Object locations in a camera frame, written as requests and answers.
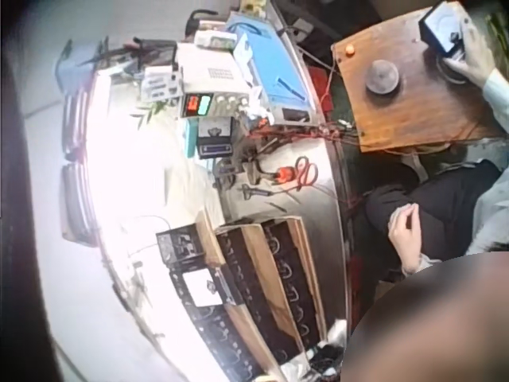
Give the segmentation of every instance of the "light blue sleeve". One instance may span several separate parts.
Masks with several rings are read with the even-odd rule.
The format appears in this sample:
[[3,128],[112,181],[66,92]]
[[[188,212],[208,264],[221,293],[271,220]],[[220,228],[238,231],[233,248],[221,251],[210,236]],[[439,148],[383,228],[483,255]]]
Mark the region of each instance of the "light blue sleeve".
[[484,99],[492,106],[493,115],[509,134],[509,82],[494,69],[483,88]]
[[[431,267],[434,264],[441,263],[440,260],[432,260],[428,256],[421,253],[421,262],[419,263],[419,268],[415,271],[415,273],[422,271],[423,269],[426,269],[427,267]],[[408,277],[408,274],[405,272],[405,270],[402,268],[403,274]]]

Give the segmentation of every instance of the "white label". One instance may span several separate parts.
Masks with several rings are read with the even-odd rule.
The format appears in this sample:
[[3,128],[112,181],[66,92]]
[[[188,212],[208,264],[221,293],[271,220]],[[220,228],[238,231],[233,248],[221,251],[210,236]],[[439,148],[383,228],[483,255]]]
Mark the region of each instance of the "white label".
[[208,269],[183,273],[182,277],[195,306],[223,305],[223,300],[216,290],[216,285]]

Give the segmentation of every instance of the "person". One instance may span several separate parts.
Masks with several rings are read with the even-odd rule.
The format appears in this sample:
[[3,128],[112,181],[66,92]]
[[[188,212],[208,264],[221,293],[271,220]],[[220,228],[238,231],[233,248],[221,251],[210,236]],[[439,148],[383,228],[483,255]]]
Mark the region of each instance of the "person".
[[509,380],[508,271],[492,252],[404,280],[352,334],[341,382]]
[[[465,60],[446,59],[482,89],[495,118],[509,133],[509,82],[472,19],[461,20]],[[489,161],[445,171],[407,193],[399,185],[375,189],[367,220],[388,236],[405,275],[466,254],[509,251],[509,169]]]

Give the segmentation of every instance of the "metal surface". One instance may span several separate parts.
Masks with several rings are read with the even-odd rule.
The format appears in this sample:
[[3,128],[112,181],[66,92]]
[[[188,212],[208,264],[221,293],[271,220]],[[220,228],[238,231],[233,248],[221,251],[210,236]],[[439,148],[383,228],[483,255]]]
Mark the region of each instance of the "metal surface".
[[[267,1],[267,19],[272,22],[276,30],[284,29],[288,25],[285,23],[281,12],[279,12],[278,8],[271,1]],[[287,32],[284,32],[281,35],[281,41],[284,46],[288,50],[290,57],[292,58],[293,64],[297,67],[299,73],[301,74],[301,78],[304,80],[304,85],[308,96],[310,97],[310,103],[315,111],[314,115],[310,115],[311,121],[316,121],[317,123],[325,123],[325,116],[323,111],[321,110],[320,100],[318,99],[318,94],[315,91],[313,86],[313,82],[311,81],[311,76],[309,75],[309,71],[305,66],[305,62],[302,58],[302,55],[298,51],[297,44],[295,43],[293,36]]]
[[[271,2],[267,3],[267,17],[276,29],[286,26],[281,14]],[[282,35],[299,73],[302,76],[315,115],[312,119],[325,122],[317,93],[302,55],[297,51],[292,37]],[[252,215],[296,215],[302,216],[321,289],[327,327],[335,320],[347,320],[345,337],[350,333],[351,292],[346,274],[346,262],[350,257],[353,243],[352,224],[348,219],[348,206],[339,201],[351,200],[347,164],[341,146],[323,139],[305,139],[278,148],[271,155],[259,157],[261,168],[267,173],[275,172],[281,166],[292,166],[300,156],[306,156],[319,169],[313,186],[302,187],[300,191],[277,193],[272,197],[243,199],[242,190],[237,187],[220,193],[224,219],[227,222]],[[247,182],[245,173],[238,175],[237,184]],[[260,187],[276,192],[293,188],[292,181],[284,185],[271,185],[262,180]]]
[[[295,187],[296,181],[271,185],[269,181],[262,180],[260,187],[273,191],[273,196],[253,197],[245,201],[242,190],[233,188],[223,192],[221,199],[230,214],[227,216],[224,211],[227,222],[245,216],[302,216],[313,252],[327,326],[331,327],[336,319],[347,318],[349,321],[345,261],[350,242],[344,238],[336,193],[336,189],[343,184],[339,181],[342,173],[337,162],[329,159],[329,150],[336,156],[333,146],[324,140],[306,139],[284,146],[259,159],[263,169],[275,171],[280,166],[295,163],[298,157],[305,155],[320,169],[313,186],[281,193],[282,190]],[[245,173],[238,175],[239,183],[246,181]]]

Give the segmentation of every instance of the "black box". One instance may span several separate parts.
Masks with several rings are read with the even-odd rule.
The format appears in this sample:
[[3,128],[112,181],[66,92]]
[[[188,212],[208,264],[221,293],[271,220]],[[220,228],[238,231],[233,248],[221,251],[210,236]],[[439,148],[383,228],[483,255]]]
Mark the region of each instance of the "black box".
[[195,224],[170,229],[156,235],[162,261],[166,266],[174,263],[192,263],[205,252]]

